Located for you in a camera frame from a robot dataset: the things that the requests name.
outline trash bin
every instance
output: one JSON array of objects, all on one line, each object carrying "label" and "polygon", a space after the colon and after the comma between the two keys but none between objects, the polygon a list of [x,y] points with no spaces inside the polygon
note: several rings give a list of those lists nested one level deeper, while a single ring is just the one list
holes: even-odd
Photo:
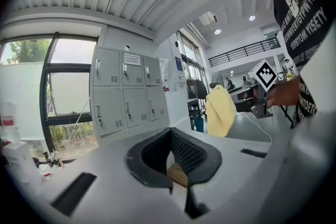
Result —
[{"label": "trash bin", "polygon": [[204,122],[203,122],[203,118],[193,117],[192,119],[195,121],[196,130],[197,130],[198,132],[204,133]]}]

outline locker handle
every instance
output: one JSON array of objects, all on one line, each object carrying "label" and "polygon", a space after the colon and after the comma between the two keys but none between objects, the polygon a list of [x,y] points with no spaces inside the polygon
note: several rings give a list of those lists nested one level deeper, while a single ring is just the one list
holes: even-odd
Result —
[{"label": "locker handle", "polygon": [[124,72],[124,75],[127,77],[127,64],[126,63],[123,63],[122,71]]},{"label": "locker handle", "polygon": [[101,118],[101,115],[100,115],[100,105],[96,105],[96,108],[97,108],[97,118]]},{"label": "locker handle", "polygon": [[130,108],[129,108],[130,102],[125,102],[125,104],[126,104],[126,113],[131,113]]},{"label": "locker handle", "polygon": [[154,109],[153,109],[153,104],[152,104],[152,99],[149,99],[149,104],[150,104],[150,109],[152,111],[152,113],[154,113]]},{"label": "locker handle", "polygon": [[149,67],[148,66],[146,66],[146,74],[147,74],[148,77],[150,76],[149,75]]},{"label": "locker handle", "polygon": [[100,69],[100,60],[96,59],[96,72],[97,72],[97,76],[99,75],[99,69]]}]

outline paper sign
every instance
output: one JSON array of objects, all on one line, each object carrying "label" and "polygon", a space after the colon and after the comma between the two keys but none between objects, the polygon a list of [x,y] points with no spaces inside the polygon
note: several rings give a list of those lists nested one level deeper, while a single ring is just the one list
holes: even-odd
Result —
[{"label": "paper sign", "polygon": [[266,92],[277,80],[277,75],[265,59],[257,63],[248,74],[254,78]]},{"label": "paper sign", "polygon": [[140,55],[127,54],[125,52],[124,53],[124,64],[125,65],[140,66],[141,65]]}]

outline black railing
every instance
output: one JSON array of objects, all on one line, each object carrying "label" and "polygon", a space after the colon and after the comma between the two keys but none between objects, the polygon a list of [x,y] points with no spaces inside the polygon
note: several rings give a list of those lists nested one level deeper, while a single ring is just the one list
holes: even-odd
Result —
[{"label": "black railing", "polygon": [[277,38],[270,38],[267,40],[259,41],[239,49],[228,51],[224,54],[217,55],[215,57],[209,58],[211,67],[218,66],[222,63],[231,62],[242,57],[247,57],[249,55],[258,54],[259,52],[264,52],[266,50],[273,50],[280,48]]}]

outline black slot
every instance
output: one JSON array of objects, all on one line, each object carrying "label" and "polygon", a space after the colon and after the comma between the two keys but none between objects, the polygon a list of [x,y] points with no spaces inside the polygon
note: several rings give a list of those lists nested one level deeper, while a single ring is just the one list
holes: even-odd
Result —
[{"label": "black slot", "polygon": [[249,150],[248,148],[245,148],[240,151],[241,153],[245,153],[247,155],[255,156],[258,158],[265,158],[267,153],[266,152],[260,152],[260,151],[254,151],[254,150]]},{"label": "black slot", "polygon": [[81,173],[51,205],[70,217],[96,178],[93,174]]}]

